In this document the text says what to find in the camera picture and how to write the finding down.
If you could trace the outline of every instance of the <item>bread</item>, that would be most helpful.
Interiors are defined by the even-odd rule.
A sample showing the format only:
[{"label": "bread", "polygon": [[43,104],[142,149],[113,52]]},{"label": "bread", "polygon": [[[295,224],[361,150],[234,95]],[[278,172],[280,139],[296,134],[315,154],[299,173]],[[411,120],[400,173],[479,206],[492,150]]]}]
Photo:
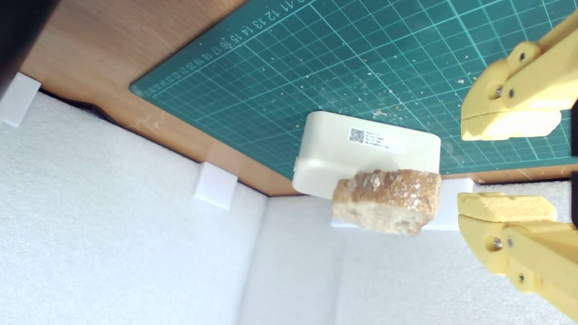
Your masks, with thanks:
[{"label": "bread", "polygon": [[402,169],[358,173],[333,193],[333,216],[378,232],[417,235],[438,209],[442,178]]},{"label": "bread", "polygon": [[492,221],[556,220],[556,208],[543,197],[503,193],[459,193],[458,213]]}]

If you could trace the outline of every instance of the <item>cutting mat grid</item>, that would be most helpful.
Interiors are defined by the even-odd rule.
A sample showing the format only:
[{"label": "cutting mat grid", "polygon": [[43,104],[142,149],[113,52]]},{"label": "cutting mat grid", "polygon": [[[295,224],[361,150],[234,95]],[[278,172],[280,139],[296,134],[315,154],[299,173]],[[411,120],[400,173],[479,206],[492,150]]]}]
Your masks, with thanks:
[{"label": "cutting mat grid", "polygon": [[[252,0],[131,91],[288,178],[317,110],[440,136],[441,173],[575,163],[569,111],[544,138],[464,142],[460,107],[488,64],[577,2]],[[227,50],[195,60],[211,41]]]}]

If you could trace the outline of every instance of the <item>bolt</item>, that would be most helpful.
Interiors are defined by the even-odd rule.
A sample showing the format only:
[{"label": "bolt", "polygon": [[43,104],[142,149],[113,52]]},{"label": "bolt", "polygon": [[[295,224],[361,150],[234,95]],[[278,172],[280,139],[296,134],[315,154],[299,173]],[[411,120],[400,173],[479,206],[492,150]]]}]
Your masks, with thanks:
[{"label": "bolt", "polygon": [[494,247],[498,250],[502,249],[502,241],[498,237],[494,237]]}]

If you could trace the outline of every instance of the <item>qr code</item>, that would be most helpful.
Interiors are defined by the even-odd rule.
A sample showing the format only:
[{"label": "qr code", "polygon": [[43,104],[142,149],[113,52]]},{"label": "qr code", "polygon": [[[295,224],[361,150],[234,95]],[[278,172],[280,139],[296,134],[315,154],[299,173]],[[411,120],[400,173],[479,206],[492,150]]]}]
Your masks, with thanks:
[{"label": "qr code", "polygon": [[363,138],[365,136],[365,131],[361,131],[355,128],[349,130],[349,141],[363,143]]}]

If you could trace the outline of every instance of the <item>white plastic box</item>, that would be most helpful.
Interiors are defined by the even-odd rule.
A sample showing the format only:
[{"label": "white plastic box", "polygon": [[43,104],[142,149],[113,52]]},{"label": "white plastic box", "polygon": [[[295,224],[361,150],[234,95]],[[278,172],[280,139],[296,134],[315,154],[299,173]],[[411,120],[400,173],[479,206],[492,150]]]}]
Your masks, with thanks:
[{"label": "white plastic box", "polygon": [[331,199],[340,179],[376,169],[439,173],[437,135],[329,112],[307,116],[293,187]]}]

